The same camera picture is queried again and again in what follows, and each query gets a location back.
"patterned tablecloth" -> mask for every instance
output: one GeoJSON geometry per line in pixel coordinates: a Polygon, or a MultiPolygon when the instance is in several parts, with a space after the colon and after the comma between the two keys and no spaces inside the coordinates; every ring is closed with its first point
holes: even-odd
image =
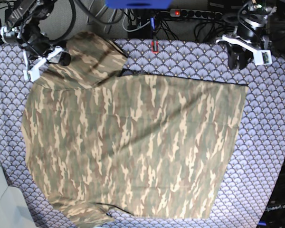
{"type": "MultiPolygon", "coordinates": [[[[250,63],[241,71],[230,71],[226,49],[219,45],[160,41],[160,52],[155,55],[150,50],[150,40],[121,39],[116,43],[129,55],[127,69],[248,84],[249,92],[234,153],[209,219],[134,218],[111,211],[116,220],[103,227],[256,227],[285,158],[285,58],[273,57],[269,66],[250,63]]],[[[20,49],[1,46],[0,162],[8,184],[23,192],[37,226],[74,227],[63,214],[52,209],[24,162],[21,117],[32,84],[24,82],[23,69],[20,49]]]]}

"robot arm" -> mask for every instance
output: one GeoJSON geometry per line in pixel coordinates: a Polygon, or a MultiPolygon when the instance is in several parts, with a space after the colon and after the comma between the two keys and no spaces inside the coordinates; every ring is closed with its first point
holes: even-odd
{"type": "Polygon", "coordinates": [[[24,49],[23,56],[26,80],[36,81],[40,77],[39,68],[45,63],[68,65],[70,55],[65,50],[64,42],[55,42],[44,36],[39,22],[46,19],[54,8],[56,0],[23,0],[0,29],[3,42],[19,44],[24,49]],[[31,67],[30,60],[37,60],[31,67]]]}
{"type": "Polygon", "coordinates": [[[272,64],[271,51],[267,50],[269,38],[262,35],[268,17],[276,11],[275,2],[259,4],[256,0],[247,1],[235,15],[237,26],[233,33],[224,34],[216,43],[225,42],[228,49],[230,69],[246,67],[250,59],[255,65],[272,64]]]}

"blue object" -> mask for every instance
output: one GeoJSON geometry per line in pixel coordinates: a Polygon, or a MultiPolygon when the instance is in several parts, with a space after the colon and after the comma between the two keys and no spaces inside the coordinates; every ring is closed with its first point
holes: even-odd
{"type": "Polygon", "coordinates": [[[106,0],[113,9],[167,9],[172,0],[106,0]]]}
{"type": "Polygon", "coordinates": [[[259,221],[258,226],[264,226],[265,227],[265,226],[267,226],[267,224],[265,222],[259,221]]]}
{"type": "Polygon", "coordinates": [[[154,18],[150,18],[150,24],[151,24],[152,30],[154,31],[155,30],[154,18]]]}

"red switch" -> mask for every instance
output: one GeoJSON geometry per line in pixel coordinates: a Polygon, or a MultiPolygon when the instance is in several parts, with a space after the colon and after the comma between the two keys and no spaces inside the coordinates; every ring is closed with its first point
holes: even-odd
{"type": "Polygon", "coordinates": [[[181,11],[179,9],[171,9],[170,16],[173,18],[179,18],[181,16],[181,11]]]}

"scallop pattern cloth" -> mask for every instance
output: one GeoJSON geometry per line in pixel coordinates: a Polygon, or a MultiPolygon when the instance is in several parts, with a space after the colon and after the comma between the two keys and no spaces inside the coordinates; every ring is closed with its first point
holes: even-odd
{"type": "MultiPolygon", "coordinates": [[[[129,59],[124,74],[147,72],[198,80],[248,84],[243,119],[234,153],[209,219],[135,218],[110,211],[112,228],[253,228],[269,201],[285,158],[285,57],[273,64],[230,71],[223,46],[159,41],[158,54],[150,40],[115,41],[129,59]]],[[[75,227],[53,210],[35,185],[26,165],[20,131],[26,98],[32,86],[22,76],[24,62],[15,46],[0,47],[0,162],[8,184],[21,189],[37,226],[75,227]]]]}

